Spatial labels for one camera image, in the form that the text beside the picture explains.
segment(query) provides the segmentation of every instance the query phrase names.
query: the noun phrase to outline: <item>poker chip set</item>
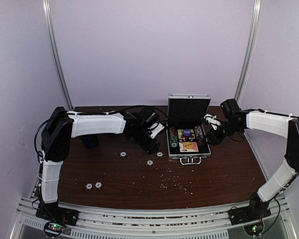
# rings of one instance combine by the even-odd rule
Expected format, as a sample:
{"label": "poker chip set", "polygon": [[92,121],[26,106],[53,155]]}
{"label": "poker chip set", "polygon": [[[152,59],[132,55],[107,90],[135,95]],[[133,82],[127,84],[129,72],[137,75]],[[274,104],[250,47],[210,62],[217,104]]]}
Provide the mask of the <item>poker chip set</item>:
{"label": "poker chip set", "polygon": [[211,97],[209,95],[171,94],[168,97],[167,144],[171,159],[186,159],[194,163],[195,158],[208,157],[211,152],[204,144],[202,118],[207,113]]}

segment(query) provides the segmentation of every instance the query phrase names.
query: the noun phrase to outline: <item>wooden table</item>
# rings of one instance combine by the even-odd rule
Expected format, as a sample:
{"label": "wooden table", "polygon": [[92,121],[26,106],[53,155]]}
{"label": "wooden table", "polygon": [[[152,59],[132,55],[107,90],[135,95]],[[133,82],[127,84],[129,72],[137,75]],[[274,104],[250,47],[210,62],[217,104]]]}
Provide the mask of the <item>wooden table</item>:
{"label": "wooden table", "polygon": [[[79,107],[76,111],[113,109],[120,107]],[[224,120],[220,107],[210,107],[208,112]],[[182,166],[168,159],[166,134],[157,139],[162,159],[147,155],[137,144],[124,143],[122,134],[99,135],[100,144],[94,149],[72,139],[61,170],[59,200],[116,209],[195,208],[246,201],[265,183],[246,140],[238,143],[226,138],[219,146],[211,146],[211,156],[200,165]],[[127,158],[119,157],[121,151],[127,152]],[[149,159],[153,166],[147,166]],[[98,181],[101,189],[85,189],[87,183]]]}

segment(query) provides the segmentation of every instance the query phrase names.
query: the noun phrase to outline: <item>white wall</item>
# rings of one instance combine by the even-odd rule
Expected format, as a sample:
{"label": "white wall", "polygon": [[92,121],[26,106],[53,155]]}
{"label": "white wall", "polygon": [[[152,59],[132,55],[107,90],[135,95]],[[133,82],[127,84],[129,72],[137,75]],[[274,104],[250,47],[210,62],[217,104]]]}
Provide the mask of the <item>white wall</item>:
{"label": "white wall", "polygon": [[[264,1],[259,38],[241,107],[299,115],[299,0]],[[286,152],[285,139],[249,131],[271,176]],[[299,228],[299,178],[285,192]]]}
{"label": "white wall", "polygon": [[41,1],[0,0],[0,239],[36,181],[34,132],[58,105]]}
{"label": "white wall", "polygon": [[253,0],[53,0],[75,106],[167,105],[169,93],[235,95]]}

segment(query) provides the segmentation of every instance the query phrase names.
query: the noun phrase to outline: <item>brown tabletop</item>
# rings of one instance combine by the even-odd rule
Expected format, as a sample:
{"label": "brown tabletop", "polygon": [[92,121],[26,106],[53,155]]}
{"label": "brown tabletop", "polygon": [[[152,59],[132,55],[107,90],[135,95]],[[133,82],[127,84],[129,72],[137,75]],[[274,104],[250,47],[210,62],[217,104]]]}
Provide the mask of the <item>brown tabletop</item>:
{"label": "brown tabletop", "polygon": [[[120,107],[79,107],[76,111],[114,109]],[[220,107],[210,107],[208,112],[224,119]],[[168,158],[166,134],[157,139],[164,153],[161,159],[147,155],[137,144],[125,143],[122,134],[99,135],[100,144],[94,149],[72,139],[61,170],[59,200],[116,209],[195,208],[246,201],[265,183],[246,140],[239,143],[226,138],[210,147],[211,156],[200,165],[182,166]],[[127,152],[127,158],[119,157],[121,151]],[[153,166],[146,165],[149,159]],[[98,181],[101,189],[85,189],[87,183]]]}

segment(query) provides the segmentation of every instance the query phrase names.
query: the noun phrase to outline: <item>open aluminum case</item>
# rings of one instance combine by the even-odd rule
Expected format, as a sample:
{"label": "open aluminum case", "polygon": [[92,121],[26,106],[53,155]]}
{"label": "open aluminum case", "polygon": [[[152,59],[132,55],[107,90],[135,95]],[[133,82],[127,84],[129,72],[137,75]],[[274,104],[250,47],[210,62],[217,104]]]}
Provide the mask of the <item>open aluminum case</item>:
{"label": "open aluminum case", "polygon": [[208,144],[199,146],[198,152],[181,152],[179,141],[177,147],[172,147],[171,127],[176,129],[194,130],[196,126],[201,128],[203,136],[205,136],[204,128],[202,127],[202,117],[206,115],[211,97],[209,95],[197,94],[170,94],[168,96],[168,116],[171,120],[168,121],[167,129],[167,146],[168,155],[171,159],[178,159],[182,165],[200,164],[202,158],[210,156],[210,148]]}

